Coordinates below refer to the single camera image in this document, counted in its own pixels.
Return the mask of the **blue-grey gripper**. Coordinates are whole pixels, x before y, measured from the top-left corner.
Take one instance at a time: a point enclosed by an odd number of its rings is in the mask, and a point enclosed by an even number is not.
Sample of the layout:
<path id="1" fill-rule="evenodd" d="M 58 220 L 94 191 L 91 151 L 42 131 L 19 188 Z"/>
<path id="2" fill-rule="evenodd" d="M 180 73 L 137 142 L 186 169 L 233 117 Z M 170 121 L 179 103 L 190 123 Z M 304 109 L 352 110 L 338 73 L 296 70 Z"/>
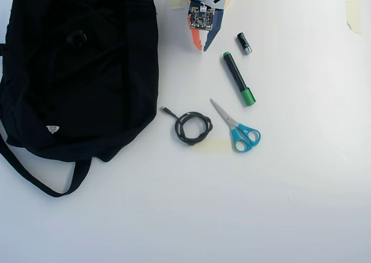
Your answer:
<path id="1" fill-rule="evenodd" d="M 199 1 L 191 1 L 188 7 L 188 14 L 192 14 L 194 12 L 198 12 L 200 8 Z M 200 37 L 200 30 L 190 28 L 192 40 L 196 48 L 200 51 L 206 52 L 210 45 L 212 44 L 213 40 L 215 39 L 216 35 L 221 29 L 221 24 L 224 16 L 223 9 L 216 9 L 213 16 L 213 24 L 212 29 L 208 32 L 206 42 L 204 47 L 202 47 L 201 37 Z"/>

